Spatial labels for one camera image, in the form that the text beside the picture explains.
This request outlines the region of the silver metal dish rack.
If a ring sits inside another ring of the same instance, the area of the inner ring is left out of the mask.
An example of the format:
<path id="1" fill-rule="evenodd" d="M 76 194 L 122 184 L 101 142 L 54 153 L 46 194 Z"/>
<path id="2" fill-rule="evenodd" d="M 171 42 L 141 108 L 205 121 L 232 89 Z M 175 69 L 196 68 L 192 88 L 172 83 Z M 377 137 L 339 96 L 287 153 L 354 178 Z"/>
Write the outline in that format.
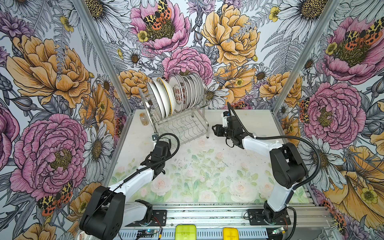
<path id="1" fill-rule="evenodd" d="M 180 140 L 180 144 L 186 144 L 200 137 L 210 137 L 210 125 L 205 118 L 206 110 L 204 108 L 193 107 L 190 110 L 161 120 L 156 116 L 155 111 L 151 110 L 149 100 L 143 91 L 140 90 L 139 93 L 142 97 L 149 123 L 154 130 L 151 134 L 153 142 L 165 133 L 176 135 Z"/>

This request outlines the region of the white plate black striped rim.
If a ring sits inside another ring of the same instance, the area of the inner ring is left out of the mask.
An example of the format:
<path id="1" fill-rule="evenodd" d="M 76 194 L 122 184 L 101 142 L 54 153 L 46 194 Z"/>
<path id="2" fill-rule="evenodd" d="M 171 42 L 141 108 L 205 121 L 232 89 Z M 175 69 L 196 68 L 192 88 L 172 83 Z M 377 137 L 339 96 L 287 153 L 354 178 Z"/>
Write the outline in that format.
<path id="1" fill-rule="evenodd" d="M 162 103 L 160 93 L 157 87 L 155 86 L 155 84 L 148 82 L 147 85 L 148 85 L 150 99 L 152 101 L 154 109 L 158 114 L 159 118 L 162 120 L 165 117 L 166 112 L 165 112 L 164 105 Z"/>

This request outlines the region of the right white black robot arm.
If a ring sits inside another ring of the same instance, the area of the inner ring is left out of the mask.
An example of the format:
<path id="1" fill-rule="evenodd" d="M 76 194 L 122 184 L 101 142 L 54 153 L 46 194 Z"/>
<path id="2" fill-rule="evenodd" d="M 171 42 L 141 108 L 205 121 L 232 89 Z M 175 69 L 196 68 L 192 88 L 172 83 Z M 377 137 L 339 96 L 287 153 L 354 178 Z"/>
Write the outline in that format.
<path id="1" fill-rule="evenodd" d="M 279 140 L 283 136 L 257 137 L 245 130 L 236 113 L 223 112 L 222 124 L 212 126 L 217 137 L 225 137 L 233 144 L 244 150 L 256 152 L 271 163 L 275 185 L 271 195 L 264 203 L 261 213 L 250 214 L 255 221 L 266 225 L 278 223 L 287 214 L 289 202 L 303 178 L 308 175 L 308 169 L 292 143 L 283 144 Z"/>

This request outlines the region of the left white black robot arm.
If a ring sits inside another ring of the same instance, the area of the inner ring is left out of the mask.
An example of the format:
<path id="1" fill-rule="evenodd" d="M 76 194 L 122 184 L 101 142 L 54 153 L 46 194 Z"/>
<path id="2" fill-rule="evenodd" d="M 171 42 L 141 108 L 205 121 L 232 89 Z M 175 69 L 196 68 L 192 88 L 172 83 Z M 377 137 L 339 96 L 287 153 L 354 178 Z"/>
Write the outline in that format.
<path id="1" fill-rule="evenodd" d="M 81 218 L 80 230 L 100 240 L 112 240 L 122 227 L 151 223 L 153 205 L 144 200 L 131 203 L 128 200 L 159 174 L 165 173 L 166 161 L 178 152 L 180 144 L 177 143 L 174 152 L 171 147 L 170 140 L 157 140 L 154 149 L 130 176 L 110 187 L 97 187 Z"/>

